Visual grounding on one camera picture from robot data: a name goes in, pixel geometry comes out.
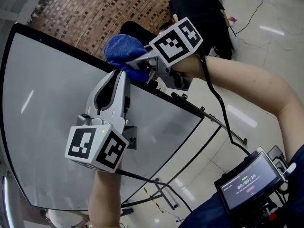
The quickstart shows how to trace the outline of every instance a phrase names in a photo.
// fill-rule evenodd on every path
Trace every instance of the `screen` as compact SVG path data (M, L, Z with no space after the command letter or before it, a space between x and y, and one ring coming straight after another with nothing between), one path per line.
M263 155L259 155L243 172L221 186L230 209L245 202L276 178Z

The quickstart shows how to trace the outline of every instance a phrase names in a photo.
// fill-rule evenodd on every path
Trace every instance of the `human arm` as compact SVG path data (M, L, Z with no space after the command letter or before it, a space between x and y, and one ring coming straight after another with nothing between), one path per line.
M96 171L89 201L89 215L94 228L119 228L121 176Z
M216 57L206 57L214 85L230 90L278 118L287 161L304 143L304 109L297 95L279 76L261 68ZM192 55L173 66L189 78L205 79L200 59Z
M229 23L229 20L228 20L228 18L227 18L227 16L226 16L225 11L224 11L223 9L221 9L220 11L221 11L221 13L222 13L223 16L224 16L224 19L225 19L225 23L226 23L227 28L229 28L229 27L230 27L230 23Z

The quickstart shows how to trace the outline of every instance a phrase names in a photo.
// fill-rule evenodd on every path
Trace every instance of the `brick wall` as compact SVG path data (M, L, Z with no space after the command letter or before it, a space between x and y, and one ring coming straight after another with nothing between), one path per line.
M30 26L104 60L103 49L123 23L157 34L170 18L169 0L41 0Z

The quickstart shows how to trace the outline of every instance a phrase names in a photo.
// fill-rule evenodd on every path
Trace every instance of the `human hand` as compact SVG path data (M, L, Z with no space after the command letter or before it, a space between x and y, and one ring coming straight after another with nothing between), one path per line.
M189 57L179 61L172 66L172 69L179 72L186 78L200 78L204 79L204 73L201 68L201 61L199 55L192 54Z

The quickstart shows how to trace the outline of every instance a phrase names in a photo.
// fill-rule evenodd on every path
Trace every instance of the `black cable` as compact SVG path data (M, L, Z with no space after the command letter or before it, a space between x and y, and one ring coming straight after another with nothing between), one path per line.
M142 181L146 181L146 182L149 182L149 183L153 183L153 184L159 184L159 185L163 185L163 186L166 186L167 188L169 188L177 197L180 198L180 200L186 205L186 207L189 209L190 212L192 212L192 209L189 207L189 205L186 203L186 201L167 183L164 183L164 182L160 182L160 181L155 181L155 180L150 180L148 178L145 178L145 177L142 177L142 176L139 176L139 175L136 175L136 174L133 174L133 173L130 173L130 172L127 172L127 171L123 171L121 169L117 169L116 172L117 174L120 174L120 175L123 175L123 176L127 176L127 177L132 177L132 178L135 178L135 179L139 179L139 180L142 180Z
M223 112L223 116L224 116L224 121L225 121L225 125L226 125L226 128L227 128L227 132L228 132L228 135L229 135L230 142L232 144L234 144L235 146L237 146L238 148L240 148L242 151L244 151L246 153L246 155L249 156L250 153L248 152L248 150L246 150L243 146L241 146L240 144L238 144L238 143L236 143L236 142L233 141L233 138L232 138L232 135L231 135L231 130L230 130L230 125L229 125L229 122L228 122L227 113L226 113L226 110L225 110L225 105L224 105L223 99L222 99L222 97L220 97L220 95L215 91L215 89L212 86L212 82L211 82L211 79L210 79L209 71L207 69L207 64L206 64L205 56L202 55L200 57L200 60L202 62L201 66L202 66L202 69L203 69L203 73L204 73L207 85L208 85L210 91L213 93L213 95L217 98L217 100L218 100L218 102L219 102L219 104L220 104L220 106L222 108L222 112Z
M286 198L284 195L282 195L282 198L284 199L284 202L286 203L287 201L286 201Z
M257 12L258 8L262 6L263 2L264 2L264 0L262 0L261 4L258 5L258 7L256 8L256 11L251 15L250 20L249 20L249 22L246 24L246 26L245 26L244 28L242 28L239 32L243 31L243 30L250 24L252 17L253 17L254 14Z
M280 195L277 191L275 191L275 193L276 193L276 195L278 196L278 198L280 199L281 203L284 205L285 203L284 203L284 201L283 201L281 195Z

